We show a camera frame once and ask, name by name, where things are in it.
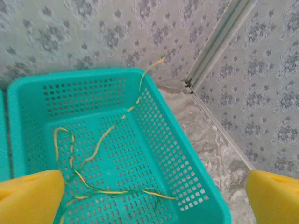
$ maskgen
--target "teal basket edge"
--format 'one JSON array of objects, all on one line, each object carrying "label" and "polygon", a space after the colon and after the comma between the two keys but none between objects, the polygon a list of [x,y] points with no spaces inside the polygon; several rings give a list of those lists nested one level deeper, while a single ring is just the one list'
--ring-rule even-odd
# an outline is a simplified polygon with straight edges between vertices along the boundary
[{"label": "teal basket edge", "polygon": [[[128,71],[135,73],[142,74],[144,71],[137,68],[130,68],[130,69],[101,69],[103,73],[105,72],[120,72],[120,71]],[[83,70],[83,71],[76,71],[76,75],[81,75],[84,77],[84,75],[88,75],[92,72],[97,72],[99,70]],[[26,166],[25,166],[25,154],[23,150],[18,150],[21,148],[21,142],[23,141],[23,136],[21,132],[21,121],[20,121],[20,109],[17,107],[18,105],[18,97],[17,92],[20,86],[26,84],[26,83],[32,83],[32,82],[38,82],[42,80],[53,80],[53,79],[66,79],[68,77],[74,77],[74,72],[59,72],[59,73],[49,73],[46,75],[37,75],[34,77],[23,77],[18,79],[17,81],[13,82],[8,89],[8,95],[12,96],[8,98],[8,111],[9,111],[9,124],[10,124],[10,131],[14,132],[14,136],[17,136],[16,138],[11,138],[11,144],[12,144],[12,151],[13,151],[13,167],[14,167],[14,176],[20,177],[26,175]],[[188,153],[195,158],[196,160],[196,166],[201,171],[201,174],[205,177],[205,181],[207,184],[207,187],[213,192],[213,195],[216,198],[217,203],[222,209],[223,213],[223,224],[230,224],[231,223],[231,214],[229,211],[229,208],[224,201],[221,193],[219,192],[218,188],[216,187],[215,183],[213,182],[211,176],[207,172],[206,168],[204,167],[201,160],[198,158],[198,155],[196,154],[193,146],[189,142],[185,132],[181,128],[180,124],[177,122],[176,118],[172,114],[170,108],[168,107],[167,103],[165,102],[163,96],[159,92],[158,88],[156,87],[155,83],[153,82],[152,78],[149,74],[145,76],[145,80],[148,82],[148,84],[151,86],[153,93],[156,95],[159,104],[163,108],[163,110],[168,114],[170,119],[172,120],[172,126],[173,128],[178,132],[178,134],[181,136],[183,143],[186,146],[186,149]]]},{"label": "teal basket edge", "polygon": [[0,182],[11,179],[3,93],[0,91]]}]

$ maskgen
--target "yellow string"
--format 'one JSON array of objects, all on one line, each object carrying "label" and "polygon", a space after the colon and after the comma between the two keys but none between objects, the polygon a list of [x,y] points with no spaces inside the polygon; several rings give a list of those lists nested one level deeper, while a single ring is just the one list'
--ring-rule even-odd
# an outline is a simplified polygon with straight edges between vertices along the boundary
[{"label": "yellow string", "polygon": [[[157,64],[159,63],[162,63],[163,61],[165,60],[165,57],[160,59],[159,61],[156,61],[155,63],[153,63],[143,74],[142,74],[142,77],[140,79],[140,84],[139,84],[139,92],[141,90],[141,85],[142,85],[142,82],[143,82],[143,79],[145,77],[145,75],[148,73],[148,71],[150,69],[152,69],[153,67],[155,67]],[[120,118],[120,121],[121,120],[124,120],[126,118],[126,114],[132,110],[135,109],[136,105],[139,104],[141,100],[141,96],[138,97],[136,103],[134,106],[130,107],[127,109],[127,111],[125,112],[125,114]],[[100,140],[98,141],[97,145],[96,145],[96,148],[93,152],[93,154],[88,157],[87,159],[85,159],[82,164],[81,164],[81,167],[80,169],[82,169],[82,167],[90,160],[92,160],[98,153],[99,151],[99,148],[100,148],[100,144],[102,143],[103,139],[113,130],[116,128],[116,125],[112,125],[110,128],[107,129],[107,131],[101,136]],[[73,169],[73,160],[74,160],[74,150],[73,150],[73,147],[74,147],[74,142],[75,142],[75,137],[74,135],[69,131],[67,130],[66,128],[64,127],[58,127],[55,129],[54,131],[54,134],[53,134],[53,138],[54,138],[54,146],[55,146],[55,152],[56,152],[56,162],[58,162],[58,159],[59,159],[59,150],[58,150],[58,144],[57,144],[57,133],[59,131],[65,131],[67,133],[70,133],[71,134],[71,146],[70,146],[70,149],[71,149],[71,157],[69,159],[69,163],[70,163],[70,167]],[[78,175],[78,177],[80,178],[80,180],[83,182],[83,184],[89,188],[89,189],[92,189],[94,190],[94,193],[102,193],[102,194],[110,194],[110,195],[122,195],[122,194],[126,194],[126,193],[129,193],[129,191],[106,191],[106,190],[98,190],[96,188],[93,188],[92,186],[88,185],[86,183],[86,181],[84,180],[83,176],[80,174],[79,171],[73,169],[73,171]],[[157,197],[161,197],[161,198],[166,198],[166,199],[171,199],[171,200],[174,200],[175,198],[174,197],[169,197],[169,196],[164,196],[162,194],[158,194],[156,192],[150,192],[148,190],[141,190],[142,192],[146,193],[146,194],[150,194],[150,195],[155,195]],[[91,195],[88,195],[88,196],[78,196],[78,195],[74,195],[73,196],[74,198],[78,199],[78,200],[83,200],[83,199],[87,199],[89,197],[91,197]],[[74,203],[74,199],[71,199],[65,206],[65,209],[67,209],[69,206],[71,206],[72,204]],[[63,224],[64,223],[64,220],[65,220],[65,214],[62,215],[61,219],[60,219],[60,224]]]}]

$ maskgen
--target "floral pattern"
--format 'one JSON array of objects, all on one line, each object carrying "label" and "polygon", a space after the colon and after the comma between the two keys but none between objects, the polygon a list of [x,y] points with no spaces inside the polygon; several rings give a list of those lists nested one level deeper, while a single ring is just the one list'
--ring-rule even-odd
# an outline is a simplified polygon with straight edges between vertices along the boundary
[{"label": "floral pattern", "polygon": [[63,70],[145,69],[162,55],[154,80],[183,80],[229,3],[0,0],[0,87]]},{"label": "floral pattern", "polygon": [[256,168],[299,178],[299,1],[260,0],[197,94]]}]

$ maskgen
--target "floor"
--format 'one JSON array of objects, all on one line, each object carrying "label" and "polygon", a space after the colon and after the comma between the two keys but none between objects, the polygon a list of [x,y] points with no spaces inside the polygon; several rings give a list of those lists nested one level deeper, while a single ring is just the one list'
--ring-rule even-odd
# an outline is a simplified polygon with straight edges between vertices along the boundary
[{"label": "floor", "polygon": [[231,211],[233,224],[256,224],[245,183],[250,168],[177,80],[157,84]]}]

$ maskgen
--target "plastic basket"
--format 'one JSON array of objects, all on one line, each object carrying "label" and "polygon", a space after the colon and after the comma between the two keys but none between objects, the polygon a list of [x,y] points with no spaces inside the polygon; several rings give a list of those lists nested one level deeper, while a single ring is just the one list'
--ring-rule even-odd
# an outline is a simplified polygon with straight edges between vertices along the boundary
[{"label": "plastic basket", "polygon": [[[99,153],[82,170],[93,186],[107,190],[155,187],[175,200],[134,193],[111,198],[95,195],[76,201],[65,223],[228,224],[230,213],[159,90],[139,69],[103,69],[48,74],[19,79],[8,92],[15,176],[55,168],[53,131],[65,127],[75,135],[74,166],[89,157],[102,134],[124,112]],[[58,135],[59,168],[69,167],[70,137]],[[77,178],[66,186],[60,207],[86,187]]]},{"label": "plastic basket", "polygon": [[11,178],[5,123],[3,94],[0,90],[0,182]]}]

